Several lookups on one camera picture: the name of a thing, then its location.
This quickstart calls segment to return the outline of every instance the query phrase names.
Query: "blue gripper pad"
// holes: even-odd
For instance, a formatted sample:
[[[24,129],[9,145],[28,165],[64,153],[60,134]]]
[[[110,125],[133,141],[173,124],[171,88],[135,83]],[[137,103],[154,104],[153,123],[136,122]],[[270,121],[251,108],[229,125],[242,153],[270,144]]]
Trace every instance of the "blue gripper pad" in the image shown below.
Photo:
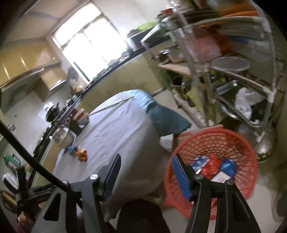
[[[180,190],[183,194],[183,196],[190,202],[192,198],[192,194],[190,191],[190,182],[179,162],[177,157],[173,155],[172,157],[172,169],[175,173],[177,182],[179,184]]]

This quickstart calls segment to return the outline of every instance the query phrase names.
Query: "ceiling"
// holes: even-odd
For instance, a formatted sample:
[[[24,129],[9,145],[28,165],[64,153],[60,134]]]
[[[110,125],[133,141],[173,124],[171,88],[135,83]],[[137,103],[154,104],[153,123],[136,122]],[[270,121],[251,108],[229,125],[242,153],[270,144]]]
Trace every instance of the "ceiling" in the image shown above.
[[[84,0],[41,0],[22,16],[6,42],[44,38],[71,10]]]

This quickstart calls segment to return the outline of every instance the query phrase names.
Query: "red snack bag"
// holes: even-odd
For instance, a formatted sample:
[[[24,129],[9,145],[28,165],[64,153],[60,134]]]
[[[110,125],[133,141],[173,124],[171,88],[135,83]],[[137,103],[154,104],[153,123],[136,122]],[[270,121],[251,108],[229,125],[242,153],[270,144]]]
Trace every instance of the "red snack bag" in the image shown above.
[[[214,154],[210,154],[208,157],[210,160],[201,169],[200,174],[205,176],[207,179],[211,179],[219,172],[221,162]]]

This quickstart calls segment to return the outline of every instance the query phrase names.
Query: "black countertop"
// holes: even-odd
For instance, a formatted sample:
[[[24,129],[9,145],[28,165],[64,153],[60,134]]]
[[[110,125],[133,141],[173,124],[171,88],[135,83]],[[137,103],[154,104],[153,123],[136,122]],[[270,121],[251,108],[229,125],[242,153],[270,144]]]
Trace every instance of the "black countertop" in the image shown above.
[[[158,39],[156,41],[154,41],[153,43],[149,44],[149,48],[153,48],[163,42],[166,42],[170,40],[170,37],[166,36],[164,38]],[[78,97],[78,99],[72,103],[72,105],[60,116],[59,121],[60,122],[64,122],[66,120],[66,118],[70,115],[72,109],[81,101],[81,98],[84,97],[84,95],[86,95],[93,87],[95,87],[100,81],[102,81],[106,76],[108,76],[109,74],[111,74],[113,71],[115,71],[116,69],[120,68],[121,66],[125,65],[125,63],[129,62],[130,60],[134,59],[135,57],[141,55],[142,53],[144,53],[146,51],[145,48],[141,48],[137,51],[135,51],[131,56],[129,56],[127,59],[125,59],[124,61],[120,62],[119,64],[115,65],[113,68],[109,69],[108,71],[106,71],[103,74],[100,74],[99,76],[97,76],[95,79],[93,79],[88,86],[85,88],[85,90],[83,91],[83,93]],[[42,159],[49,143],[50,143],[50,139],[49,136],[52,136],[53,133],[56,131],[57,126],[51,126],[50,128],[48,127],[45,135],[46,138],[43,138],[42,141],[42,146],[41,149],[34,154],[34,158],[40,162],[40,160]],[[36,171],[33,169],[31,172],[31,176],[28,182],[28,188],[31,188],[32,183],[33,183],[33,179],[35,177]]]

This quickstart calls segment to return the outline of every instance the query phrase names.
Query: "metal screw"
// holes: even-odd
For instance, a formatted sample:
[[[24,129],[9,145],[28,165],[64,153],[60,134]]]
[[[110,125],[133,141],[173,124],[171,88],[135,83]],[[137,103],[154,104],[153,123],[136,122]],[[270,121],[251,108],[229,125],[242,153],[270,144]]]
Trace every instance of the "metal screw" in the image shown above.
[[[234,184],[233,180],[227,180],[226,182],[227,182],[228,185],[233,185]]]
[[[99,177],[99,176],[98,176],[97,174],[92,174],[92,175],[90,176],[90,179],[91,179],[91,180],[96,180],[98,177]]]
[[[71,188],[71,185],[70,185],[69,181],[67,181],[67,180],[62,180],[62,182],[63,182],[66,186],[68,186],[69,189]]]
[[[203,180],[204,176],[203,176],[203,175],[198,174],[198,175],[196,175],[196,176],[195,176],[195,178],[196,178],[196,179],[198,179],[198,180]]]
[[[67,180],[62,180],[62,182],[65,184],[65,185],[68,185],[69,182]]]

